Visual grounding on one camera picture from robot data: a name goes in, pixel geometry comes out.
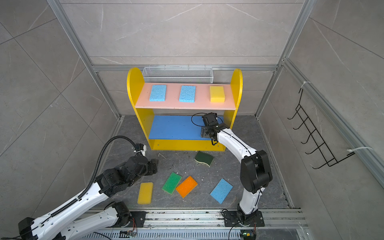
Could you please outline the bright green sponge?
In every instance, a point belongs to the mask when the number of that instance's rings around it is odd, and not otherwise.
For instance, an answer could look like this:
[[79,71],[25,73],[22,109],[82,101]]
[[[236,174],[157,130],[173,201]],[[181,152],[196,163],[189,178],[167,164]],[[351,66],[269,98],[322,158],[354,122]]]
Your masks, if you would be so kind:
[[182,176],[172,172],[169,178],[166,180],[165,184],[163,185],[162,190],[172,195],[181,179]]

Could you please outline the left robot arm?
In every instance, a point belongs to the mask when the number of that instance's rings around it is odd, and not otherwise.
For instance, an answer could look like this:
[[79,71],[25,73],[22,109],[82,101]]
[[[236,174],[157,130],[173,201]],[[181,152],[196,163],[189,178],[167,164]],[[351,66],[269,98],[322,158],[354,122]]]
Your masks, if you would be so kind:
[[148,160],[138,154],[115,168],[105,170],[74,199],[41,217],[20,221],[21,239],[77,240],[102,228],[127,225],[131,213],[123,202],[84,219],[80,219],[80,216],[113,195],[125,191],[141,177],[156,174],[158,164],[157,159]]

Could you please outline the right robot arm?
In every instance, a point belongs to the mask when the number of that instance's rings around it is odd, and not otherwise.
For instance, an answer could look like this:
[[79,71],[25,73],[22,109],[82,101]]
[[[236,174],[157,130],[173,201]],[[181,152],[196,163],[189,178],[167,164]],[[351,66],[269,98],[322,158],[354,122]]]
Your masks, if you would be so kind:
[[244,187],[237,206],[236,222],[249,225],[259,214],[259,201],[265,188],[273,180],[268,154],[257,151],[241,140],[225,123],[219,123],[216,113],[202,116],[201,137],[225,146],[240,162],[240,180]]

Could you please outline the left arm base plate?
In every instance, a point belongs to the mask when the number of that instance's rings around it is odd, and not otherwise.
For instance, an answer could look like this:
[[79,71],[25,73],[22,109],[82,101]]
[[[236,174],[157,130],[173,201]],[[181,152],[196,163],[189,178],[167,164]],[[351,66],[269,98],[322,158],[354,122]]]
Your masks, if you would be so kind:
[[146,220],[147,212],[145,211],[133,211],[131,212],[131,218],[129,219],[126,228],[133,228],[134,222],[136,224],[136,228],[143,228]]

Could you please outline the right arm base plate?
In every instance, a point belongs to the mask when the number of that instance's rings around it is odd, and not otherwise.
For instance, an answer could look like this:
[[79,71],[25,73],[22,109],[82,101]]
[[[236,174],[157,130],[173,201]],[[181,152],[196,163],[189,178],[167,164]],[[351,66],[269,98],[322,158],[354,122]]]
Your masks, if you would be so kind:
[[250,215],[243,215],[240,211],[228,211],[226,209],[221,211],[224,218],[226,227],[264,227],[264,217],[262,213],[257,210]]

